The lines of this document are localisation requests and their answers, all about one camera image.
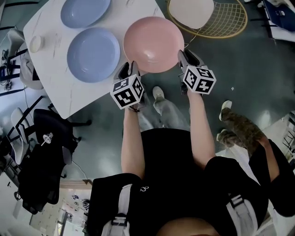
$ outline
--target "black office chair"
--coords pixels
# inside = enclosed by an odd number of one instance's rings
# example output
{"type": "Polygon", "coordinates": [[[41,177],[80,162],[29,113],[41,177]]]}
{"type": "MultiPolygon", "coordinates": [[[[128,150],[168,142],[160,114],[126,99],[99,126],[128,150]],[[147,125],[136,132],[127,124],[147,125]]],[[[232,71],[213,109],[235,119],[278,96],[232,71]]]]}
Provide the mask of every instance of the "black office chair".
{"type": "MultiPolygon", "coordinates": [[[[25,117],[42,98],[41,96],[24,112],[16,125],[17,131],[25,117]]],[[[62,170],[65,165],[71,164],[72,154],[81,140],[73,136],[73,127],[88,126],[91,125],[91,121],[71,123],[52,110],[43,109],[34,110],[33,120],[33,126],[26,128],[24,132],[19,132],[20,135],[25,134],[26,139],[35,132],[39,144],[35,145],[29,154],[30,158],[23,162],[18,176],[18,194],[23,199],[23,207],[36,214],[41,212],[47,203],[53,205],[58,203],[62,170]]]]}

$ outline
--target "rattan chair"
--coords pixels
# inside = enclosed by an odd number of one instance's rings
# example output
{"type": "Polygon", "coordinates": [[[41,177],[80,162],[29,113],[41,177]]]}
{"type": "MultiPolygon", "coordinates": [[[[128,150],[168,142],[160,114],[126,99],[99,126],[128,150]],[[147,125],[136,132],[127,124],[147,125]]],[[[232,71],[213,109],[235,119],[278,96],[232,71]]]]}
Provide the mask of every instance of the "rattan chair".
{"type": "Polygon", "coordinates": [[[192,29],[177,21],[169,11],[170,1],[168,0],[167,10],[171,21],[182,30],[196,36],[226,39],[240,34],[247,26],[247,12],[239,0],[235,0],[236,3],[214,2],[214,10],[210,19],[199,29],[192,29]]]}

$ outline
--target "backpack strap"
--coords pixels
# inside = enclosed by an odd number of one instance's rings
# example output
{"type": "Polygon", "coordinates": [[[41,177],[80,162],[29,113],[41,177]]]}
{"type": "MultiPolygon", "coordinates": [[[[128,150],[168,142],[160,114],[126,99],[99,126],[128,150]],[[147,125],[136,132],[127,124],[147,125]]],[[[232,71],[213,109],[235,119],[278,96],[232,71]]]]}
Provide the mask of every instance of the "backpack strap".
{"type": "Polygon", "coordinates": [[[252,236],[257,231],[257,218],[250,201],[244,200],[241,195],[231,195],[226,208],[236,227],[237,236],[252,236]]]}
{"type": "Polygon", "coordinates": [[[130,236],[130,225],[126,216],[129,209],[131,186],[132,184],[128,184],[122,187],[119,196],[118,215],[105,224],[101,236],[130,236]]]}

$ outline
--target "marble table top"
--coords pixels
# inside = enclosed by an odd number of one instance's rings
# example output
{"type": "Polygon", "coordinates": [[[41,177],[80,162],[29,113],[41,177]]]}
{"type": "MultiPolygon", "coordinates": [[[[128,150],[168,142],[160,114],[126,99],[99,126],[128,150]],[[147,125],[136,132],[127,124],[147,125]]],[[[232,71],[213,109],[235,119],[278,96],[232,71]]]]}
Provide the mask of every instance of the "marble table top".
{"type": "Polygon", "coordinates": [[[26,24],[24,37],[28,47],[34,36],[44,38],[44,48],[37,53],[30,52],[30,56],[51,102],[66,119],[110,92],[115,73],[127,61],[123,51],[127,29],[140,18],[164,15],[155,0],[112,0],[103,18],[91,27],[104,27],[116,36],[121,47],[120,61],[106,80],[90,84],[77,80],[68,69],[69,45],[85,29],[70,29],[62,24],[60,12],[64,3],[65,0],[49,0],[26,24]]]}

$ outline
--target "light blue plate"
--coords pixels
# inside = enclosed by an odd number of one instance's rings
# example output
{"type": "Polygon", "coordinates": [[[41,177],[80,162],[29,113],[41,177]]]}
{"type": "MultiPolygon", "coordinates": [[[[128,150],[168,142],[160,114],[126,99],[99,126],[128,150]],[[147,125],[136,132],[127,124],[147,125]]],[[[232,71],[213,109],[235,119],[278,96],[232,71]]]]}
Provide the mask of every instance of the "light blue plate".
{"type": "Polygon", "coordinates": [[[116,37],[104,28],[82,31],[71,42],[67,61],[72,74],[86,83],[108,78],[120,60],[120,45],[116,37]]]}
{"type": "Polygon", "coordinates": [[[67,0],[61,9],[61,21],[70,28],[85,28],[102,17],[110,3],[111,0],[67,0]]]}

